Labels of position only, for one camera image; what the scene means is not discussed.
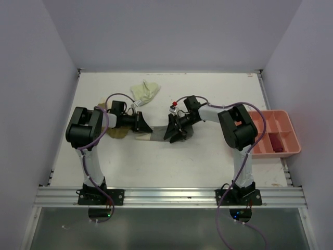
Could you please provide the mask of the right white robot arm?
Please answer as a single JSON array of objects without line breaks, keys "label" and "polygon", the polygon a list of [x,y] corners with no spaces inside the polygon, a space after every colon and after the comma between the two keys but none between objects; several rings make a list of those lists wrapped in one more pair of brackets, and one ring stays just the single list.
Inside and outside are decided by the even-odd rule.
[{"label": "right white robot arm", "polygon": [[171,105],[173,114],[168,115],[169,123],[163,139],[170,143],[185,140],[189,128],[200,121],[220,124],[226,144],[233,149],[234,177],[230,191],[219,190],[217,195],[226,204],[244,204],[255,192],[251,150],[258,131],[249,113],[243,104],[225,110],[202,104],[194,95],[185,97],[184,104],[187,112],[182,117],[176,113],[177,102]]}]

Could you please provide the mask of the grey and cream underwear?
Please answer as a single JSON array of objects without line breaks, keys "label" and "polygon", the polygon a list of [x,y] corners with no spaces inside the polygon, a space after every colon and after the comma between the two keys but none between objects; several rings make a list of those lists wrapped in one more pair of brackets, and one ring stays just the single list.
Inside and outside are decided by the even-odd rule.
[{"label": "grey and cream underwear", "polygon": [[[163,137],[166,133],[167,126],[155,126],[152,127],[152,133],[142,134],[135,137],[135,140],[139,141],[154,141],[154,142],[170,142],[170,139],[164,140]],[[185,141],[193,136],[193,127],[189,127],[185,139],[179,139],[179,141]]]}]

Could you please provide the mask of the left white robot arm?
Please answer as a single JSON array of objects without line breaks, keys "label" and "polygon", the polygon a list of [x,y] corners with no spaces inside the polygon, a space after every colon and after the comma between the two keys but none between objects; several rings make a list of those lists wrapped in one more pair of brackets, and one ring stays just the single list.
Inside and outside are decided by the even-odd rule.
[{"label": "left white robot arm", "polygon": [[103,175],[97,153],[97,145],[108,129],[129,128],[134,132],[151,133],[152,128],[144,120],[140,111],[126,113],[126,103],[113,101],[110,109],[95,107],[88,110],[76,107],[66,129],[69,142],[81,158],[84,173],[82,191],[91,190],[89,197],[100,205],[107,201],[105,176]]}]

